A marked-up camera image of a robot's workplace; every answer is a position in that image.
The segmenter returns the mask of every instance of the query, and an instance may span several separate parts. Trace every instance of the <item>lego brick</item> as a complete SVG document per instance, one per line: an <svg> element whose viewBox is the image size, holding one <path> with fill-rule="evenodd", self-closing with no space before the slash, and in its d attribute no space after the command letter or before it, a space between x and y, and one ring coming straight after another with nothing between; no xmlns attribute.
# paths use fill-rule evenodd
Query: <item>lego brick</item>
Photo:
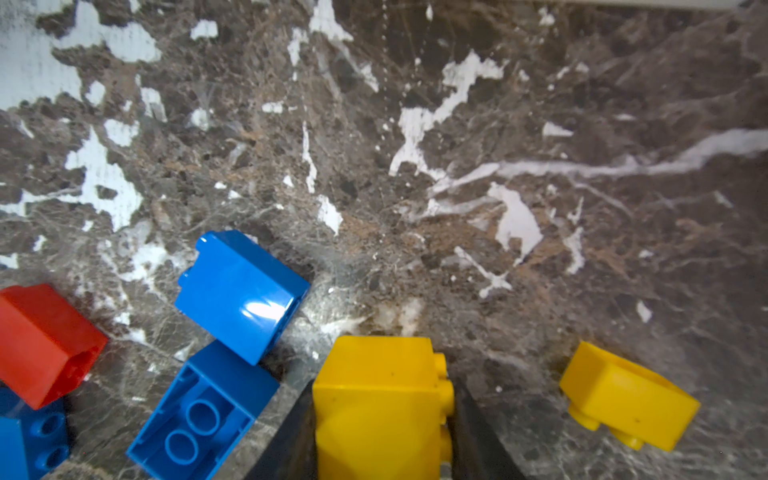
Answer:
<svg viewBox="0 0 768 480"><path fill-rule="evenodd" d="M674 449L700 406L663 376L587 342L576 350L560 388L577 422L590 430L604 423L635 450L645 443Z"/></svg>
<svg viewBox="0 0 768 480"><path fill-rule="evenodd" d="M64 403L31 409L0 388L0 478L38 480L69 456Z"/></svg>
<svg viewBox="0 0 768 480"><path fill-rule="evenodd" d="M214 341L187 360L127 455L160 480L207 480L277 387L269 373Z"/></svg>
<svg viewBox="0 0 768 480"><path fill-rule="evenodd" d="M453 385L426 338L342 336L313 385L320 480L436 480Z"/></svg>
<svg viewBox="0 0 768 480"><path fill-rule="evenodd" d="M0 290L0 379L33 409L80 386L107 340L49 285Z"/></svg>
<svg viewBox="0 0 768 480"><path fill-rule="evenodd" d="M176 307L256 365L280 338L310 284L237 230L208 232L179 278Z"/></svg>

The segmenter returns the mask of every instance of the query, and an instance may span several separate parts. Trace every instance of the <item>yellow lego brick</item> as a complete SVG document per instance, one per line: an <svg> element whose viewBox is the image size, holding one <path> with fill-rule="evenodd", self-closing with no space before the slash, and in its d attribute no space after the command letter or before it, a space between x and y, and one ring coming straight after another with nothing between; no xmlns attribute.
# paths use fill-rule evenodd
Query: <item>yellow lego brick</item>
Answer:
<svg viewBox="0 0 768 480"><path fill-rule="evenodd" d="M585 428L601 423L624 444L674 449L700 403L663 376L581 342L560 380L568 412Z"/></svg>
<svg viewBox="0 0 768 480"><path fill-rule="evenodd" d="M315 380L320 480L436 480L453 385L426 338L342 336Z"/></svg>

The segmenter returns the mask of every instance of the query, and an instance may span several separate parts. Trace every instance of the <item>lego stud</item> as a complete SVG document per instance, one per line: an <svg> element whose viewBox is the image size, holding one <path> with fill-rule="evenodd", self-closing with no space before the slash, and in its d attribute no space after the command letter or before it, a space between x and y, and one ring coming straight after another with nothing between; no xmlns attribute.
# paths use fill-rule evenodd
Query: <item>lego stud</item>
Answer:
<svg viewBox="0 0 768 480"><path fill-rule="evenodd" d="M437 378L441 380L448 378L448 363L442 353L435 354L435 369L437 370Z"/></svg>
<svg viewBox="0 0 768 480"><path fill-rule="evenodd" d="M50 472L58 467L69 456L69 448L66 445L47 450L35 459L35 467L43 472Z"/></svg>
<svg viewBox="0 0 768 480"><path fill-rule="evenodd" d="M64 425L64 415L59 412L53 412L52 414L36 420L31 425L32 435L37 437L49 437L56 433Z"/></svg>
<svg viewBox="0 0 768 480"><path fill-rule="evenodd" d="M621 430L611 429L611 433L614 434L614 437L619 439L619 442L625 444L627 447L633 449L633 450L640 450L643 448L643 445L645 445L645 442L640 440L638 437L634 437L628 433L624 433Z"/></svg>
<svg viewBox="0 0 768 480"><path fill-rule="evenodd" d="M232 404L209 388L187 407L187 424L198 435L213 435L231 411Z"/></svg>
<svg viewBox="0 0 768 480"><path fill-rule="evenodd" d="M587 430L591 430L592 432L594 432L600 427L600 422L598 422L597 420L593 419L589 415L582 412L573 403L571 404L571 406L568 407L568 413L571 414L574 420L579 422L579 425L583 426Z"/></svg>
<svg viewBox="0 0 768 480"><path fill-rule="evenodd" d="M174 430L165 437L165 452L179 465L189 465L197 459L200 447L189 432Z"/></svg>
<svg viewBox="0 0 768 480"><path fill-rule="evenodd" d="M453 384L450 380L438 380L437 391L440 396L440 411L446 417L453 415Z"/></svg>
<svg viewBox="0 0 768 480"><path fill-rule="evenodd" d="M453 460L451 432L446 425L440 425L440 462L451 463L451 460Z"/></svg>

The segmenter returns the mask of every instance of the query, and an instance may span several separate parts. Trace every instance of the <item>table surface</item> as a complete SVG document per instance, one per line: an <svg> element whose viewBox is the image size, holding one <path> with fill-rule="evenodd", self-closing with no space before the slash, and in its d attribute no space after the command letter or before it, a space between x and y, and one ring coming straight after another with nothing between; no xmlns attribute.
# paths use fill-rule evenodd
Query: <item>table surface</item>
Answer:
<svg viewBox="0 0 768 480"><path fill-rule="evenodd" d="M230 228L312 290L216 478L344 333L430 337L530 478L766 474L765 2L38 3L0 5L0 286L110 337L50 478L147 477L125 451L212 340L176 280ZM674 452L568 416L582 340L701 401Z"/></svg>

